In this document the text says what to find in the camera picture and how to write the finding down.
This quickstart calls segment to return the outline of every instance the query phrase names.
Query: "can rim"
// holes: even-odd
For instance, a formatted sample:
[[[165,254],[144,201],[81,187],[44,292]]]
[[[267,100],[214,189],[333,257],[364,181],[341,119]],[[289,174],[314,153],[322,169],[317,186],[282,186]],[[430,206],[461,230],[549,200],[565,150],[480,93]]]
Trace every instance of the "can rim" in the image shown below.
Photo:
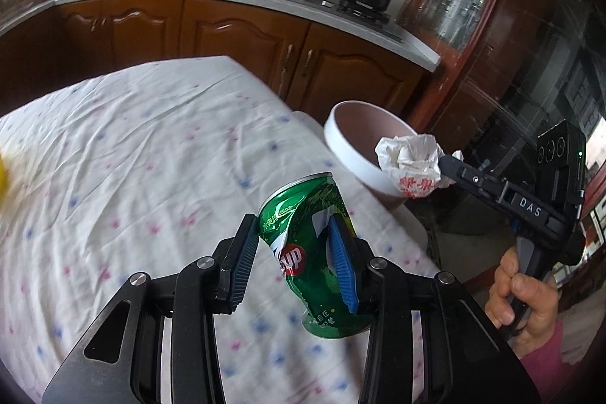
[[[286,185],[280,187],[280,189],[278,189],[274,193],[272,193],[267,199],[265,199],[265,201],[259,208],[259,213],[257,214],[257,216],[261,216],[261,212],[263,211],[263,208],[267,205],[267,203],[269,201],[274,199],[275,196],[280,195],[285,190],[290,189],[290,187],[294,187],[295,185],[298,185],[299,183],[303,183],[304,181],[308,181],[308,180],[313,180],[315,178],[332,177],[332,176],[333,176],[332,172],[319,172],[319,173],[313,173],[311,175],[305,175],[305,177],[301,177],[301,178],[298,178],[297,180],[293,180],[292,182],[287,183]]]

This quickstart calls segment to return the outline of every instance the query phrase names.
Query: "green soda can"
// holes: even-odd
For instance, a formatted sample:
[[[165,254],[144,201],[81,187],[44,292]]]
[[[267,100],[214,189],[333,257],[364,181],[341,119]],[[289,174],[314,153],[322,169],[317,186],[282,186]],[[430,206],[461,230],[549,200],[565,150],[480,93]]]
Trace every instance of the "green soda can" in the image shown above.
[[[330,172],[285,185],[259,210],[259,235],[271,247],[290,289],[307,307],[303,326],[329,339],[362,332],[372,319],[351,314],[341,298],[327,241],[328,220],[335,213],[355,236]]]

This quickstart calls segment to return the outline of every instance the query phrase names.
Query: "white plastic bag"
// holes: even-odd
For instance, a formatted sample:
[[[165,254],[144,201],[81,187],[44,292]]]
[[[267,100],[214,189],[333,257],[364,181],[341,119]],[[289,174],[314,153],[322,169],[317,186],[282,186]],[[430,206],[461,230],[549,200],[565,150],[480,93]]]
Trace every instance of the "white plastic bag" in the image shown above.
[[[440,173],[437,162],[445,153],[431,134],[393,139],[383,137],[377,144],[375,153],[381,169],[407,197],[426,197],[435,189],[454,183]],[[453,156],[463,159],[461,151],[455,151]]]

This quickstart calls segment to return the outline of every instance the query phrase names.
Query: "kitchen counter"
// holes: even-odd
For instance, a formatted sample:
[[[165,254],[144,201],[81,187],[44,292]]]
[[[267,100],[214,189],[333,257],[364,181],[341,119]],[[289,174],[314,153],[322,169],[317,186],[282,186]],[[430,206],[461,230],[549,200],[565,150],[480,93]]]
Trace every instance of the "kitchen counter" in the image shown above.
[[[71,2],[83,0],[48,0],[39,5],[36,5],[16,16],[0,28],[0,36],[6,33],[11,28],[19,23],[31,18],[39,12],[48,9],[51,6],[68,4]],[[319,5],[304,1],[304,0],[224,0],[232,1],[260,8],[280,11],[292,16],[298,16],[316,23],[322,23],[328,27],[336,28],[346,33],[357,36],[368,42],[374,43],[384,49],[387,49],[401,57],[410,60],[411,62],[423,67],[423,69],[433,72],[439,62],[440,56],[431,50],[426,44],[421,42],[416,37],[412,36],[406,30],[390,25],[389,32],[401,39],[394,40],[387,34],[377,31],[375,28],[367,27],[362,23],[358,23],[346,15],[339,13],[336,9],[323,8]]]

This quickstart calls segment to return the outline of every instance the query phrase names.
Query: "7up logo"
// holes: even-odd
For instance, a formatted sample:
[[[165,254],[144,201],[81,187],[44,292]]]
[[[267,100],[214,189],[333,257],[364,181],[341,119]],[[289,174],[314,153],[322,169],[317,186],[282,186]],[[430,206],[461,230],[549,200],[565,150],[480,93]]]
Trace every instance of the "7up logo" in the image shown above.
[[[298,276],[305,269],[305,251],[299,245],[287,245],[280,252],[280,267],[284,274]]]

